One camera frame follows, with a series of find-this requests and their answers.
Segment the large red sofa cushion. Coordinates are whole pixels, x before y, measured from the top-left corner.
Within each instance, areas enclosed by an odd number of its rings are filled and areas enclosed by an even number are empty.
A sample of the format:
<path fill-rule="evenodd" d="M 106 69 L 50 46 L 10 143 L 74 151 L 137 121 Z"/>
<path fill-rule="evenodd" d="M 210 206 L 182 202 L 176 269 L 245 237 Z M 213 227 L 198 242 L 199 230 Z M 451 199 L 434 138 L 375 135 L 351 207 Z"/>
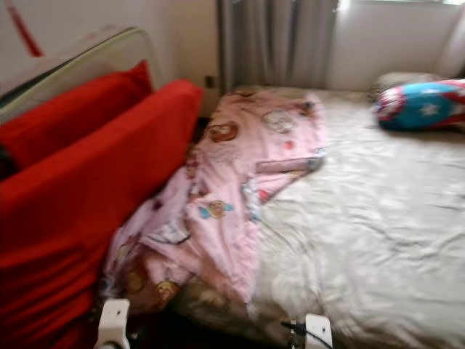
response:
<path fill-rule="evenodd" d="M 93 343 L 110 240 L 184 163 L 201 97 L 173 81 L 1 182 L 1 349 Z"/>

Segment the small red sofa cushion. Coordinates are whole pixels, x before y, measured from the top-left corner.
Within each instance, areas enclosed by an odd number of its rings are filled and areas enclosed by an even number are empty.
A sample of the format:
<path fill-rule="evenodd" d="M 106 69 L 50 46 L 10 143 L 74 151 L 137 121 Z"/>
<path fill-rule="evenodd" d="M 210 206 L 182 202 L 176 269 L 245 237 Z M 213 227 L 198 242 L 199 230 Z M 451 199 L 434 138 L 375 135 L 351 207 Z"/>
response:
<path fill-rule="evenodd" d="M 76 143 L 153 92 L 148 63 L 108 73 L 0 127 L 1 179 Z"/>

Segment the white green quilted mattress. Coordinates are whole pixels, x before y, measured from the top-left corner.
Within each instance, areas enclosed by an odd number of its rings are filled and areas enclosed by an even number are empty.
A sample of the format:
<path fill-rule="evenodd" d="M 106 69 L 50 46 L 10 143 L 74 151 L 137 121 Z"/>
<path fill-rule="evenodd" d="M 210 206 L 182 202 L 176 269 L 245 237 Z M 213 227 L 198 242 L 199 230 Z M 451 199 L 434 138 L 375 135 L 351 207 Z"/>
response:
<path fill-rule="evenodd" d="M 0 77 L 0 124 L 16 119 L 66 91 L 113 72 L 145 63 L 153 90 L 162 87 L 150 34 L 138 27 L 106 25 L 97 32 Z"/>

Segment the red stick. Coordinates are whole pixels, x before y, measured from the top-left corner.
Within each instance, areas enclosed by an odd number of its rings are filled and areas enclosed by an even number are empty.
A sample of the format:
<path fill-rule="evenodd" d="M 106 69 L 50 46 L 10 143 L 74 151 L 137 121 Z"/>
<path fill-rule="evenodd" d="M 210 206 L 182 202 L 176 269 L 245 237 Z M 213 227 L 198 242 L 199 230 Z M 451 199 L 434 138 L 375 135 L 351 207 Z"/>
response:
<path fill-rule="evenodd" d="M 43 50 L 38 46 L 25 20 L 21 17 L 20 11 L 16 7 L 15 0 L 2 0 L 2 3 L 7 7 L 11 23 L 15 27 L 17 35 L 20 37 L 21 43 L 23 43 L 27 53 L 32 57 L 43 57 Z"/>

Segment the pink cartoon print blanket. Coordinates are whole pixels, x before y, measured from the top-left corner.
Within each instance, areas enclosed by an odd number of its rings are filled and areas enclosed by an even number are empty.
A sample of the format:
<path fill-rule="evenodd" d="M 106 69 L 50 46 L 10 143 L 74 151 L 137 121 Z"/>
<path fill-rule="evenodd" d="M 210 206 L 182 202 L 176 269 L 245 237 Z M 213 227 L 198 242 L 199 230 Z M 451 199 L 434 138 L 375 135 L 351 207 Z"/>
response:
<path fill-rule="evenodd" d="M 225 95 L 182 166 L 114 233 L 100 296 L 128 300 L 133 313 L 154 313 L 199 281 L 249 302 L 262 206 L 319 169 L 326 153 L 315 93 Z"/>

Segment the grey pleated curtain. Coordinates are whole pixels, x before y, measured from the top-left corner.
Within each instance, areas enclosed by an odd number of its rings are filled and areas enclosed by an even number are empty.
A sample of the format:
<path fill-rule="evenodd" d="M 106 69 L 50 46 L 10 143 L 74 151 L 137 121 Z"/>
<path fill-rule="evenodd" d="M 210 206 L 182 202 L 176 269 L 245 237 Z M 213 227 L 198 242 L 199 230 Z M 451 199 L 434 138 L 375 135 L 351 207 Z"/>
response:
<path fill-rule="evenodd" d="M 340 0 L 217 0 L 220 90 L 325 89 Z"/>

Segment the bed with grey floral sheet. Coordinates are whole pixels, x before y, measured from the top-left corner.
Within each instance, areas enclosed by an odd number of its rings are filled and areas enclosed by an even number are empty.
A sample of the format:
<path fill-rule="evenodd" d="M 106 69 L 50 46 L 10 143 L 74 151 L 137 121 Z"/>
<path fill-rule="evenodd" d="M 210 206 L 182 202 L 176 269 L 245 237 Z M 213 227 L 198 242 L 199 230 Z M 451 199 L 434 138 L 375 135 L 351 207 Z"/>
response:
<path fill-rule="evenodd" d="M 465 349 L 465 134 L 387 131 L 365 93 L 317 97 L 328 157 L 263 207 L 252 301 L 190 282 L 172 310 L 269 345 L 312 313 L 339 348 Z"/>

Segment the small grey floral pillow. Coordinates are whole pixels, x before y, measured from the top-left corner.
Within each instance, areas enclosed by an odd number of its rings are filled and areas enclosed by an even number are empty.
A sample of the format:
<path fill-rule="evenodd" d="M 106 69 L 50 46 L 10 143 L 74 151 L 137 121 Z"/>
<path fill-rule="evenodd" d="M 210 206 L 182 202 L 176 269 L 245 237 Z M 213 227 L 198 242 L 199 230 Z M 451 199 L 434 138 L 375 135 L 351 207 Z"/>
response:
<path fill-rule="evenodd" d="M 424 82 L 436 82 L 446 80 L 445 76 L 439 76 L 434 73 L 416 73 L 416 72 L 391 72 L 382 74 L 375 80 L 368 91 L 369 100 L 378 99 L 387 89 L 402 86 L 402 84 L 416 84 Z"/>

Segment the red white blue star pillow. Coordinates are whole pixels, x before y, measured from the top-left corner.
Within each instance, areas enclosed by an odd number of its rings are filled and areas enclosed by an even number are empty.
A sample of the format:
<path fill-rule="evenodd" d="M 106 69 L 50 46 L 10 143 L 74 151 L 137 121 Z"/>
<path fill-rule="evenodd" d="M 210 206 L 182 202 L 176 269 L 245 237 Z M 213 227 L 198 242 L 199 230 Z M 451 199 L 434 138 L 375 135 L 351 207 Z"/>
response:
<path fill-rule="evenodd" d="M 392 131 L 465 130 L 465 79 L 402 84 L 373 105 L 379 126 Z"/>

